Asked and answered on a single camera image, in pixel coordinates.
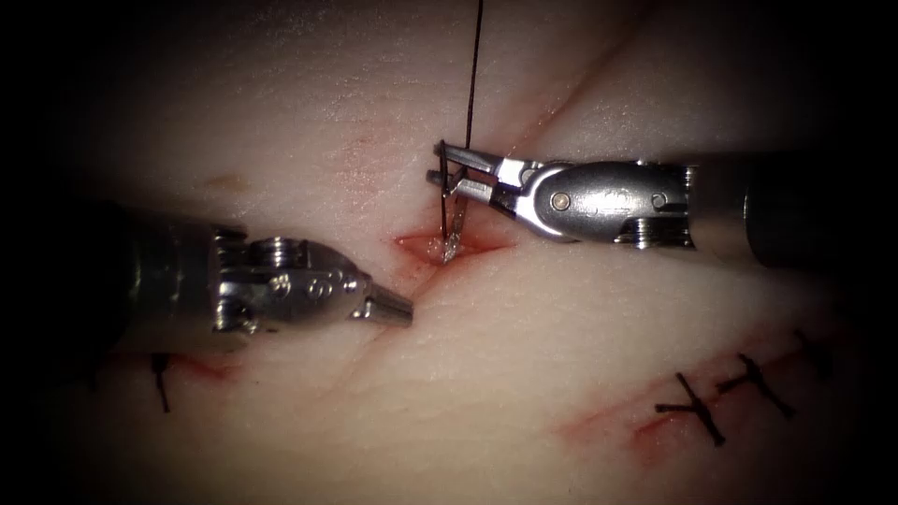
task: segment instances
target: black suture thread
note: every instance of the black suture thread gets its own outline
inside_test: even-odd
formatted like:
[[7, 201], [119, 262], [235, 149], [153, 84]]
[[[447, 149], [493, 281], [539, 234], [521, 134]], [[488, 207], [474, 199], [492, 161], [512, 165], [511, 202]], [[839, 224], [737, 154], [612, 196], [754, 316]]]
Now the black suture thread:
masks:
[[758, 388], [760, 394], [769, 399], [786, 419], [791, 419], [795, 415], [795, 409], [787, 405], [786, 402], [781, 400], [776, 393], [774, 393], [774, 390], [771, 389], [767, 381], [764, 380], [764, 375], [761, 373], [758, 364], [745, 354], [739, 353], [737, 356], [746, 366], [746, 374], [735, 379], [730, 379], [729, 381], [721, 382], [717, 385], [718, 392], [724, 394], [743, 382], [751, 382], [755, 384], [755, 387]]
[[817, 378], [826, 381], [833, 376], [833, 357], [826, 348], [817, 342], [811, 341], [804, 335], [800, 329], [795, 330], [794, 335], [802, 343], [804, 355], [811, 362], [811, 365], [817, 370]]
[[449, 197], [449, 160], [446, 159], [445, 140], [440, 140], [440, 175], [442, 176], [440, 219], [442, 220], [442, 243], [445, 246], [446, 240], [449, 239], [449, 228], [446, 226], [446, 198]]
[[480, 29], [484, 23], [484, 0], [477, 3], [477, 28], [474, 32], [474, 58], [471, 62], [471, 91], [468, 93], [468, 128], [465, 134], [465, 149], [471, 148], [471, 125], [474, 119], [474, 82], [477, 80], [477, 57], [480, 53]]
[[720, 447], [723, 445], [723, 442], [727, 441], [727, 439], [724, 438], [720, 433], [720, 430], [717, 429], [717, 425], [714, 424], [714, 417], [711, 416], [711, 411], [708, 410], [708, 407], [702, 402], [702, 399], [692, 391], [692, 388], [689, 387], [689, 383], [686, 381], [686, 377], [684, 377], [682, 373], [676, 372], [676, 379], [680, 381], [680, 384], [686, 389], [686, 394], [689, 395], [689, 400], [692, 402], [691, 405], [658, 403], [655, 405], [655, 412], [692, 412], [699, 417], [704, 428], [708, 430], [708, 435], [714, 440], [714, 446]]
[[168, 368], [168, 358], [171, 354], [168, 353], [153, 353], [150, 355], [150, 366], [152, 368], [152, 373], [156, 376], [156, 389], [159, 390], [159, 397], [162, 398], [162, 411], [165, 413], [171, 412], [171, 409], [168, 407], [168, 394], [166, 393], [166, 385], [162, 380], [162, 374]]

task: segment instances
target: screw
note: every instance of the screw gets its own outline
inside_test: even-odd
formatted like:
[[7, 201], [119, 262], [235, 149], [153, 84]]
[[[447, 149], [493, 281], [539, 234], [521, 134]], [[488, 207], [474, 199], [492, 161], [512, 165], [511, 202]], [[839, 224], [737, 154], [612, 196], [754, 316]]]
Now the screw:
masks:
[[567, 210], [571, 206], [571, 198], [566, 193], [552, 195], [552, 208], [555, 210]]
[[655, 193], [652, 195], [652, 207], [655, 209], [660, 209], [667, 205], [667, 196], [664, 196], [661, 193]]

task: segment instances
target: blood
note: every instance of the blood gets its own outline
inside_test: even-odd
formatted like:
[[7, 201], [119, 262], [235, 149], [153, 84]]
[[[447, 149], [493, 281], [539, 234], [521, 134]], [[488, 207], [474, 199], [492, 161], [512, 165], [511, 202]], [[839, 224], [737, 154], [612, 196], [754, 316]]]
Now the blood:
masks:
[[169, 367], [174, 370], [183, 370], [199, 379], [215, 382], [229, 382], [235, 380], [240, 372], [239, 362], [230, 355], [223, 356], [187, 356], [173, 354], [169, 358]]

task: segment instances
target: red blood stain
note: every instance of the red blood stain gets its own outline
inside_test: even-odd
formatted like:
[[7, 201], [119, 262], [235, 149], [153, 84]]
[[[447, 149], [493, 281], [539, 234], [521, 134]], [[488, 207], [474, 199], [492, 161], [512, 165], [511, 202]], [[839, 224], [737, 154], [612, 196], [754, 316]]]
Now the red blood stain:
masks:
[[241, 369], [240, 364], [230, 355], [198, 357], [173, 354], [169, 358], [169, 366], [174, 370], [183, 370], [193, 377], [215, 382], [233, 381]]

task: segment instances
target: pale tissue surface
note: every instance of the pale tissue surface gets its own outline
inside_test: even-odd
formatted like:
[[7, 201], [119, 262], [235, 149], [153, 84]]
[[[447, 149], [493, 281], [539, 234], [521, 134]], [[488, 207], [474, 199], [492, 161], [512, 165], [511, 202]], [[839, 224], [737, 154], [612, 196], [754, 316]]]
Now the pale tissue surface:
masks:
[[[479, 217], [516, 247], [432, 277], [396, 246], [438, 229], [424, 174], [434, 141], [463, 138], [470, 4], [210, 7], [148, 40], [150, 63], [83, 111], [91, 128], [71, 124], [86, 146], [72, 155], [129, 203], [322, 239], [417, 293], [408, 330], [268, 336], [223, 383], [175, 368], [168, 416], [142, 368], [110, 372], [102, 397], [73, 393], [60, 408], [83, 431], [66, 447], [122, 476], [99, 487], [153, 501], [578, 503], [763, 496], [758, 481], [776, 472], [789, 491], [801, 468], [827, 468], [841, 439], [815, 406], [848, 401], [838, 386], [802, 397], [816, 417], [760, 409], [730, 453], [689, 444], [649, 474], [616, 440], [573, 457], [551, 433], [748, 338], [791, 348], [793, 325], [829, 317], [807, 280], [548, 243], [501, 217], [484, 224], [491, 210], [475, 204], [465, 233]], [[800, 62], [752, 9], [637, 10], [487, 2], [472, 147], [660, 159], [788, 147], [825, 126], [814, 81], [779, 77]], [[222, 176], [244, 183], [207, 184]]]

